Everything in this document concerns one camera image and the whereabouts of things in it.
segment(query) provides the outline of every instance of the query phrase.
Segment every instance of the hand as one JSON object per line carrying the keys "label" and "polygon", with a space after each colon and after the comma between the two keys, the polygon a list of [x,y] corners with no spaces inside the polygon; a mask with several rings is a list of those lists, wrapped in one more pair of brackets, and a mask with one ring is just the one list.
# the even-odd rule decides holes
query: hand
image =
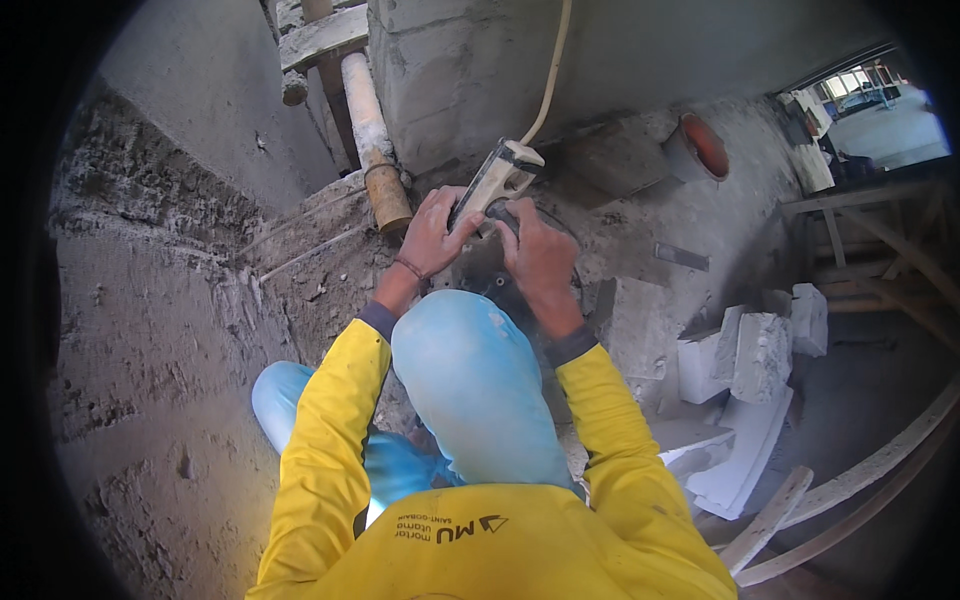
{"label": "hand", "polygon": [[420,278],[432,277],[453,262],[467,238],[483,222],[483,215],[473,211],[464,215],[456,229],[447,233],[450,208],[463,198],[466,191],[465,187],[446,185],[431,191],[410,222],[397,254],[398,262],[387,269],[373,292],[373,299],[386,306],[397,318],[403,316],[417,294]]}
{"label": "hand", "polygon": [[402,262],[409,263],[415,273],[419,271],[416,275],[421,279],[436,275],[453,262],[460,255],[467,238],[483,223],[484,216],[474,210],[465,214],[453,231],[446,232],[450,208],[466,192],[465,187],[449,185],[432,190],[410,222],[403,247],[397,256]]}
{"label": "hand", "polygon": [[570,292],[577,243],[540,220],[534,201],[506,203],[520,222],[520,239],[503,221],[496,222],[503,242],[503,262],[546,334],[554,340],[584,324],[580,306]]}

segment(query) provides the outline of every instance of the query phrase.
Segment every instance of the wrist bracelet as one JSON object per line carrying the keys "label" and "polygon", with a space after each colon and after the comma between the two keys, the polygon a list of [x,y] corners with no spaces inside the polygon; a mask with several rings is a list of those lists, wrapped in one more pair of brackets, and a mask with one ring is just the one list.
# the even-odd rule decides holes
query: wrist bracelet
{"label": "wrist bracelet", "polygon": [[417,267],[413,266],[413,264],[411,264],[411,262],[410,262],[409,260],[407,260],[406,258],[404,258],[403,256],[397,255],[397,256],[394,258],[394,262],[398,262],[398,263],[400,263],[401,265],[403,265],[404,267],[406,267],[406,268],[410,271],[410,273],[412,273],[412,274],[414,274],[415,276],[417,276],[417,279],[419,279],[420,281],[426,281],[426,280],[427,280],[427,276],[424,275],[423,272],[422,272],[420,269],[418,269]]}

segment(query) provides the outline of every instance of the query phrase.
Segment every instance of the knee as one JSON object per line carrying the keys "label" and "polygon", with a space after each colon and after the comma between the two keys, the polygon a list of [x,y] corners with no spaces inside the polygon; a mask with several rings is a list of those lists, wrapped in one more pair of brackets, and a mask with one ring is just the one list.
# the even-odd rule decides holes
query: knee
{"label": "knee", "polygon": [[510,317],[489,299],[461,290],[428,294],[397,322],[392,346],[398,375],[415,364],[429,370],[491,361],[537,367],[530,342]]}
{"label": "knee", "polygon": [[292,380],[303,377],[303,369],[306,369],[306,367],[301,364],[279,360],[261,371],[256,381],[253,382],[251,391],[253,413],[258,418],[262,418],[265,411],[270,410],[271,407],[282,401],[287,396]]}

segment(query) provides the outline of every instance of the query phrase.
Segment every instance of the cream electrical cord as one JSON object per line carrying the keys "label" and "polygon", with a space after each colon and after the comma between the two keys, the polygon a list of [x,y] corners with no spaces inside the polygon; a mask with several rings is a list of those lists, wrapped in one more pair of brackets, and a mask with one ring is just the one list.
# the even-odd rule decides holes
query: cream electrical cord
{"label": "cream electrical cord", "polygon": [[557,71],[560,69],[560,58],[564,54],[564,43],[566,42],[566,30],[570,26],[570,7],[573,0],[564,0],[564,7],[560,13],[560,29],[557,30],[557,41],[553,46],[553,59],[550,61],[550,72],[546,76],[546,89],[543,91],[543,102],[540,104],[540,114],[537,120],[530,127],[530,131],[523,135],[520,143],[524,146],[530,144],[530,140],[543,126],[546,120],[546,113],[550,110],[550,101],[553,100],[553,88],[557,83]]}

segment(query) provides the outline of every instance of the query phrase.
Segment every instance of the yellow long-sleeve shirt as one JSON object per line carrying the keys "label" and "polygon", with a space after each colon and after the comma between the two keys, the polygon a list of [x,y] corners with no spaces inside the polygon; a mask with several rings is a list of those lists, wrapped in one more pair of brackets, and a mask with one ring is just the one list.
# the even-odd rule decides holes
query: yellow long-sleeve shirt
{"label": "yellow long-sleeve shirt", "polygon": [[445,488],[395,502],[356,538],[371,497],[362,442],[389,365],[384,337],[355,319],[311,377],[248,600],[736,597],[599,345],[557,368],[590,452],[590,507],[549,485]]}

